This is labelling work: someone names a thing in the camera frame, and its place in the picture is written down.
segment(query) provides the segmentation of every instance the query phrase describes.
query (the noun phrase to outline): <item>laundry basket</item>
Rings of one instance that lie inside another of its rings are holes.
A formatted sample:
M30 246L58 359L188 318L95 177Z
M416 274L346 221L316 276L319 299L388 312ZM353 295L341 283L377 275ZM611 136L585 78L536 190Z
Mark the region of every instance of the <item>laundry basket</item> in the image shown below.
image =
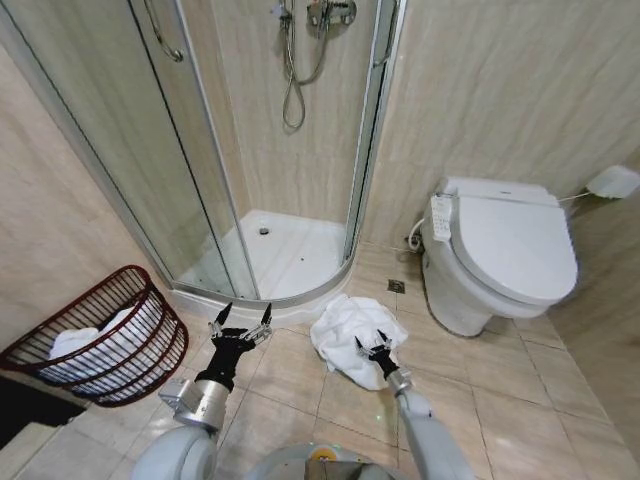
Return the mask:
M97 328L99 336L49 359L60 333L82 328ZM14 342L0 354L0 368L117 407L158 388L178 367L188 344L187 328L149 274L127 265Z

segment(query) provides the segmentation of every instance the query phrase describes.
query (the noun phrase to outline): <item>shower faucet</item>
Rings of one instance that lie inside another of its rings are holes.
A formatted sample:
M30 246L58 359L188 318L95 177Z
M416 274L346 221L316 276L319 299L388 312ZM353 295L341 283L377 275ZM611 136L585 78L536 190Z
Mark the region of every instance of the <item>shower faucet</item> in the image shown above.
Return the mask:
M356 18L356 2L348 0L338 2L332 0L312 0L307 5L307 23L320 30L328 22L329 25L342 23L351 25Z

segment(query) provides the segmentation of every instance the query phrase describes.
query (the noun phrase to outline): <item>toilet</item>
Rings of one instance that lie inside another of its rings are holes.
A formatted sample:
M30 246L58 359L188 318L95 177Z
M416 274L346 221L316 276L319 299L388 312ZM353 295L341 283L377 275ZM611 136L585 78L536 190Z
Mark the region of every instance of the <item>toilet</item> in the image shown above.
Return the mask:
M429 307L458 335L479 335L494 315L537 317L576 284L564 210L539 185L445 177L421 233Z

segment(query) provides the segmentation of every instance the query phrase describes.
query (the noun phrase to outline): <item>crumpled white towel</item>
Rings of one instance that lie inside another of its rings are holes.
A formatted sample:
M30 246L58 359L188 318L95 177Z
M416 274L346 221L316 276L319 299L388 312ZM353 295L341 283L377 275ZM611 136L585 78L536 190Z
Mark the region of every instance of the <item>crumpled white towel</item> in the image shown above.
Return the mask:
M60 332L56 339L53 341L53 347L51 347L51 350L49 351L49 360L63 357L90 344L96 338L104 335L105 333L115 328L118 324L120 324L120 322L124 320L125 317L129 315L129 313L131 313L131 310L133 310L133 307L120 310L116 314L116 316L113 317L113 320L111 320L102 331L98 330L97 328L81 328L79 330L71 329ZM120 333L116 333L112 338L115 339L115 337L118 335L122 337ZM124 340L126 343L130 343L124 338L121 338L120 340Z
M75 352L97 338L106 335L109 331L117 327L132 310L133 307L120 310L102 330L82 328L79 330L71 329L60 332L56 336L53 346L49 351L49 359L53 360L54 358ZM90 348L86 352L65 360L61 364L44 368L40 373L53 379L59 379L62 376L68 380L77 380L98 375L110 367L115 366L122 359L128 358L142 345L148 337L151 328L145 320L147 320L147 314L145 310L141 308L138 310L136 317L131 319L131 323L128 325L125 333L119 330L111 335L111 337L106 338L101 344L101 348ZM149 317L149 320L151 320L152 325L157 324L157 319ZM131 359L129 365L130 367L137 367L140 372L144 371L153 365L158 355L157 349L152 348L152 346L147 346L136 358ZM110 378L111 384L123 384L127 381L122 375L111 374L107 377Z
M341 370L361 387L382 390L387 387L382 370L358 355L354 338L357 336L365 347L379 345L382 340L377 330L391 339L392 349L408 337L389 309L376 300L339 295L311 326L311 343L327 361L329 371Z

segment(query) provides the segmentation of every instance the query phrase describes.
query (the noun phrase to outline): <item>white cable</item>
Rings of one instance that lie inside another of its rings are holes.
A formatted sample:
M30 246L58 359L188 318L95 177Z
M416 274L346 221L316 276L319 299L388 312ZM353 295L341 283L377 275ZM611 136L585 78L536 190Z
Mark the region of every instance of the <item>white cable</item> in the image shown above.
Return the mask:
M573 200L574 198L586 197L587 195L594 195L591 192L581 193L580 195L573 195L571 197L564 197L558 200L559 202L566 202L567 200Z
M413 236L415 235L416 230L418 230L418 228L420 228L420 225L422 225L422 222L424 222L424 218L418 220L418 222L413 226L413 228L409 232L409 248L411 250L413 250L414 252L417 251L418 248L420 247L420 242L418 242L417 245L414 245L413 244Z

